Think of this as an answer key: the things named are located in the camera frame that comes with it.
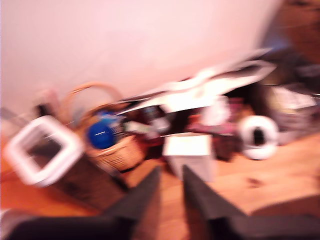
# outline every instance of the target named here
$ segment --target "clutter pile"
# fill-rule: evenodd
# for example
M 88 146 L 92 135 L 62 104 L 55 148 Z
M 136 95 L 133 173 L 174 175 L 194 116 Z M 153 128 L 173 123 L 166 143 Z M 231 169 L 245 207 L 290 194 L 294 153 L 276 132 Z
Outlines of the clutter pile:
M 270 49 L 258 49 L 185 80 L 168 82 L 124 99 L 110 85 L 89 82 L 65 98 L 60 114 L 54 116 L 61 123 L 54 122 L 60 124 L 68 136 L 77 139 L 74 144 L 79 142 L 74 162 L 80 158 L 80 152 L 84 152 L 91 162 L 108 173 L 127 171 L 144 160 L 146 148 L 150 151 L 163 146 L 162 155 L 179 178 L 182 178 L 182 165 L 188 165 L 204 181 L 212 182 L 214 159 L 231 161 L 235 152 L 254 160 L 267 159 L 276 153 L 279 145 L 320 130 L 319 93 L 310 89 L 310 78 L 320 78 L 319 67 L 303 60 L 303 65 L 301 61 L 281 64 L 293 53 L 278 54 L 276 58 L 270 57 L 272 54 Z M 286 76 L 278 74 L 278 66 L 291 68 L 287 71 L 296 73 L 295 78 L 283 79 Z M 71 113 L 74 96 L 91 87 L 107 91 L 113 102 L 89 110 L 76 124 Z M 41 111 L 43 115 L 54 112 L 57 111 Z M 20 145 L 30 141 L 39 129 L 47 129 L 45 124 L 37 123 L 45 118 L 48 116 L 28 124 L 11 140 L 6 151 L 21 176 L 23 172 L 34 173 L 37 167 Z M 67 134 L 65 139 L 61 135 L 57 140 L 62 153 L 65 148 L 61 143 L 67 142 Z M 20 155 L 14 153 L 16 149 L 21 149 Z M 37 169 L 38 172 L 50 165 L 56 166 L 58 160 L 63 162 L 68 155 L 62 153 L 42 170 Z M 26 162 L 30 165 L 16 164 L 17 159 L 21 163 L 23 158 L 28 159 Z M 54 181 L 69 170 L 73 164 L 69 161 L 65 161 Z

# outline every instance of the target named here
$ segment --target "wicker basket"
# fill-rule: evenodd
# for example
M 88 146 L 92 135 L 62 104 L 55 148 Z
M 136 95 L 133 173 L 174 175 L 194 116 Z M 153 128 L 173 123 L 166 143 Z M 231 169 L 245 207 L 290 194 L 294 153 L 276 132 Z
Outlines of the wicker basket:
M 83 91 L 85 89 L 96 87 L 101 88 L 110 94 L 114 100 L 119 100 L 122 98 L 121 94 L 112 86 L 101 83 L 101 82 L 88 82 L 83 84 L 72 92 L 67 95 L 62 103 L 62 108 L 60 111 L 60 120 L 68 125 L 71 126 L 72 122 L 72 114 L 70 112 L 72 102 L 74 100 L 75 95 Z M 97 149 L 94 148 L 87 138 L 87 129 L 92 124 L 98 121 L 95 114 L 101 110 L 108 110 L 108 111 L 120 111 L 125 106 L 123 104 L 104 104 L 85 113 L 80 121 L 79 126 L 76 128 L 70 127 L 74 130 L 84 141 L 85 143 L 85 151 L 88 156 L 91 157 L 91 160 L 98 164 L 101 168 L 108 168 L 109 166 L 114 167 L 118 171 L 127 170 L 133 168 L 135 165 L 140 163 L 145 154 L 141 150 L 137 139 L 134 135 L 129 135 L 122 138 L 118 143 L 115 145 L 106 148 L 106 149 Z

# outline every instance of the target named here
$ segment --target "white box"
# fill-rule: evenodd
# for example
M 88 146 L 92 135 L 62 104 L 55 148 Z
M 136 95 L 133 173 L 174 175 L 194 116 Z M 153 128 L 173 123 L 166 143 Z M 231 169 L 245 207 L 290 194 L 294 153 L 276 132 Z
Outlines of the white box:
M 191 132 L 169 135 L 162 154 L 180 180 L 183 180 L 183 165 L 187 165 L 203 181 L 214 181 L 216 165 L 211 135 Z

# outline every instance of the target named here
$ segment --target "black object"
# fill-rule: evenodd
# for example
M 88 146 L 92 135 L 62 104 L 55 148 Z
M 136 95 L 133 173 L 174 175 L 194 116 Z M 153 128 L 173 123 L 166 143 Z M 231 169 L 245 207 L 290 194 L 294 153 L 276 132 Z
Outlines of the black object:
M 320 219 L 313 216 L 246 216 L 208 187 L 186 165 L 183 189 L 191 239 L 319 240 Z
M 8 240 L 152 240 L 159 218 L 160 167 L 127 196 L 98 216 L 32 217 L 14 227 Z
M 46 115 L 51 115 L 53 116 L 50 108 L 48 107 L 48 104 L 38 104 L 35 106 L 36 110 L 37 110 L 37 113 L 38 113 L 38 116 L 39 117 L 42 117 L 42 116 L 46 116 Z

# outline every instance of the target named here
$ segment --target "wooden floor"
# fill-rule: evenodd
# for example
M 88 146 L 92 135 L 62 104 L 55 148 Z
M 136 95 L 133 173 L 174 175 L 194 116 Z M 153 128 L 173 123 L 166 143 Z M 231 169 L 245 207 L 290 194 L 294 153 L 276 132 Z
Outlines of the wooden floor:
M 135 186 L 158 165 L 163 166 L 158 239 L 189 239 L 182 182 L 166 163 L 147 160 L 128 172 L 126 180 Z M 15 176 L 4 175 L 8 171 L 10 167 L 1 159 L 1 209 L 19 208 L 46 216 L 95 214 L 57 198 L 45 188 L 23 185 Z M 247 214 L 320 217 L 320 134 L 281 146 L 267 160 L 254 161 L 236 154 L 231 162 L 217 161 L 215 182 L 209 185 Z

